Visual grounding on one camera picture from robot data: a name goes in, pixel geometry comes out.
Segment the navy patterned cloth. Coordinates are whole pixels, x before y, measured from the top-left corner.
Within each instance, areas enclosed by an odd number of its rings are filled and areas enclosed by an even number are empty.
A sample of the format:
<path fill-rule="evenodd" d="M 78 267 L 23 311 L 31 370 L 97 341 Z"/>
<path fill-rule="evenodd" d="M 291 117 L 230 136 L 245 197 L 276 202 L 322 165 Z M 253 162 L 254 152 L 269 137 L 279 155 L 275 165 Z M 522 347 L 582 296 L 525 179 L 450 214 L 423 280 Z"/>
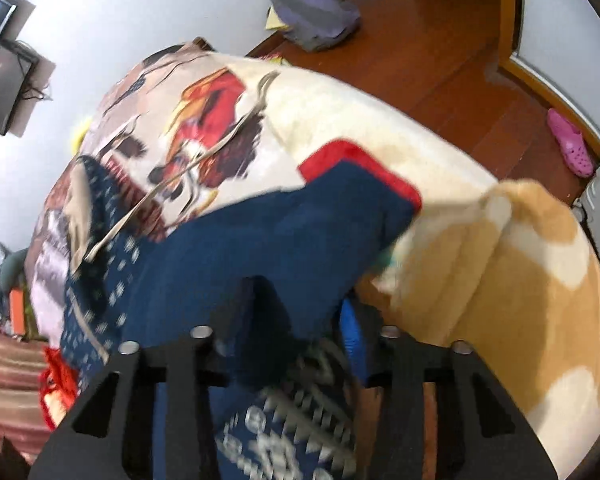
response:
<path fill-rule="evenodd" d="M 66 281 L 61 352 L 83 392 L 122 342 L 174 341 L 263 276 L 289 315 L 294 359 L 258 391 L 213 388 L 217 479 L 349 479 L 356 473 L 356 378 L 340 341 L 340 307 L 411 224 L 422 200 L 362 151 L 321 150 L 309 181 L 181 224 L 151 240 L 122 224 L 117 182 L 102 167 L 99 241 Z"/>

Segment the red plush toy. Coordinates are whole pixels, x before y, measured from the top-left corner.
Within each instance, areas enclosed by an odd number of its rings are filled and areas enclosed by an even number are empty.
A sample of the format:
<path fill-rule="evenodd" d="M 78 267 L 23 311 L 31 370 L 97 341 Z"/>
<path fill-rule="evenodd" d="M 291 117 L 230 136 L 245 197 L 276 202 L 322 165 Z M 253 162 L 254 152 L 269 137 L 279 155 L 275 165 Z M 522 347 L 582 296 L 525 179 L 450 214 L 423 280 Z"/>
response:
<path fill-rule="evenodd" d="M 40 375 L 38 396 L 46 425 L 55 430 L 79 394 L 79 373 L 69 366 L 59 349 L 43 348 L 45 368 Z"/>

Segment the tan white plush blanket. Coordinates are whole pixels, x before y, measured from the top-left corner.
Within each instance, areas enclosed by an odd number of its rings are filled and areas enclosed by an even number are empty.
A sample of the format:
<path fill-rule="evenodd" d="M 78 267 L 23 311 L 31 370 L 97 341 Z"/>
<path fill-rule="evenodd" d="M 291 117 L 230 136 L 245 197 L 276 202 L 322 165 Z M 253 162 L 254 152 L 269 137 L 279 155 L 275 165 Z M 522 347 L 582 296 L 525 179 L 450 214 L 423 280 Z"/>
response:
<path fill-rule="evenodd" d="M 600 437 L 600 263 L 570 208 L 531 180 L 422 208 L 358 294 L 427 344 L 468 341 L 560 478 Z"/>

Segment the beige garment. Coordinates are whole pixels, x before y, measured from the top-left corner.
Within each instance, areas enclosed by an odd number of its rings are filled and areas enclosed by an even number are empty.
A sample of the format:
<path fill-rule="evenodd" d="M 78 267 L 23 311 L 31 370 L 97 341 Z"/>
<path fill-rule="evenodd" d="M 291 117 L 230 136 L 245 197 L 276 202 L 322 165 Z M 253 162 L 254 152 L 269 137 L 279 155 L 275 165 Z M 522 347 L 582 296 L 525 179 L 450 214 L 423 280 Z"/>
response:
<path fill-rule="evenodd" d="M 64 205 L 69 243 L 69 271 L 79 266 L 99 241 L 98 193 L 102 190 L 102 167 L 91 156 L 79 156 L 69 172 L 69 186 Z"/>

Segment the pink clog shoe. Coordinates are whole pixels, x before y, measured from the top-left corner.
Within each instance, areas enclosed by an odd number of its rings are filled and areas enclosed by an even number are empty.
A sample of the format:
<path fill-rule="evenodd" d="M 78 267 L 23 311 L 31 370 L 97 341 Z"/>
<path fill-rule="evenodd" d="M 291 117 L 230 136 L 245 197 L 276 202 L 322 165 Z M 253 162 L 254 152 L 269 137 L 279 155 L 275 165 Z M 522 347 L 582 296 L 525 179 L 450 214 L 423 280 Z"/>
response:
<path fill-rule="evenodd" d="M 592 177 L 594 164 L 580 130 L 554 108 L 547 111 L 546 122 L 568 169 L 579 178 Z"/>

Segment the printed bed sheet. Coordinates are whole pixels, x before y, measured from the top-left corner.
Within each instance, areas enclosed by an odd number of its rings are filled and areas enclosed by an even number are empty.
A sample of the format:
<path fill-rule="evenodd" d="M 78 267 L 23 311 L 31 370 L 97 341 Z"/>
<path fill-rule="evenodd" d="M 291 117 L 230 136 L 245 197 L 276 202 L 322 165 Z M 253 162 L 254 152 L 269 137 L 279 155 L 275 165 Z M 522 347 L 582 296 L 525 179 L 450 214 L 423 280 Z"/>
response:
<path fill-rule="evenodd" d="M 468 202 L 494 177 L 392 106 L 344 82 L 184 44 L 135 66 L 104 97 L 80 153 L 114 175 L 140 232 L 294 190 L 327 144 L 357 145 L 427 204 Z"/>

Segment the grey backpack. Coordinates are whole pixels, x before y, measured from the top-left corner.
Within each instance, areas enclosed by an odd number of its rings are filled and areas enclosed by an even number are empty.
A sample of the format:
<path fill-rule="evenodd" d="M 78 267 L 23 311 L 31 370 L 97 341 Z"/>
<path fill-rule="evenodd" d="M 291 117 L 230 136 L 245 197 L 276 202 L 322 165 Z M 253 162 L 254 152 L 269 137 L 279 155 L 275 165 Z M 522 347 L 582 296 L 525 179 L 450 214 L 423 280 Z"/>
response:
<path fill-rule="evenodd" d="M 271 0 L 273 10 L 287 26 L 284 37 L 303 51 L 336 47 L 361 25 L 358 8 L 344 0 Z"/>

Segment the wall mounted television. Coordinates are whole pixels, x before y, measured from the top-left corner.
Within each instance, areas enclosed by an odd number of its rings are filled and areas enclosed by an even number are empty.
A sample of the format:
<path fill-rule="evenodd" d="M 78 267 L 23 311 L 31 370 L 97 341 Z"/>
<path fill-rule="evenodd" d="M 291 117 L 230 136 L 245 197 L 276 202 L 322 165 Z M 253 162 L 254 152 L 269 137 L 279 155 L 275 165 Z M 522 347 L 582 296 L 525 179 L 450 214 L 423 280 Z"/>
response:
<path fill-rule="evenodd" d="M 8 133 L 18 103 L 26 93 L 30 76 L 38 67 L 40 57 L 35 50 L 6 37 L 6 29 L 15 17 L 18 6 L 0 0 L 0 135 Z"/>

